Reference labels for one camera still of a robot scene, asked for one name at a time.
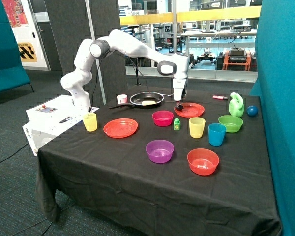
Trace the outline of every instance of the blue cup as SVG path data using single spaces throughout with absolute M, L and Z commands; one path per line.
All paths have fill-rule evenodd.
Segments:
M 213 123 L 208 126 L 208 142 L 213 146 L 220 146 L 225 137 L 226 127 L 222 124 Z

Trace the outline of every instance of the green bowl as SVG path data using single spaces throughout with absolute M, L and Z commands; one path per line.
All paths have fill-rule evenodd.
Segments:
M 218 122 L 220 124 L 223 124 L 226 126 L 226 132 L 227 133 L 236 133 L 240 130 L 242 124 L 244 124 L 244 121 L 235 116 L 231 115 L 224 115 L 218 118 Z

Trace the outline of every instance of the black handle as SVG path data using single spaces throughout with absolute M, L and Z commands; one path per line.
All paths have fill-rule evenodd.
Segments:
M 118 107 L 135 107 L 135 105 L 132 103 L 122 103 L 122 104 L 119 104 L 115 107 L 109 107 L 109 109 L 114 109 L 114 108 L 118 108 Z

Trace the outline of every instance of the glass wall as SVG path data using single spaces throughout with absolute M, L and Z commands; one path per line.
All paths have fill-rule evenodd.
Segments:
M 189 78 L 254 82 L 261 0 L 118 0 L 121 29 L 164 55 L 189 56 Z M 145 75 L 157 64 L 138 58 Z M 132 62 L 126 57 L 128 74 Z

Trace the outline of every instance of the frying pan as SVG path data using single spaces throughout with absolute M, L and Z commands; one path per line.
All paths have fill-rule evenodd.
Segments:
M 164 100 L 164 96 L 157 92 L 140 92 L 130 97 L 130 103 L 118 104 L 115 107 L 110 107 L 110 109 L 117 107 L 139 107 L 148 108 L 159 106 Z

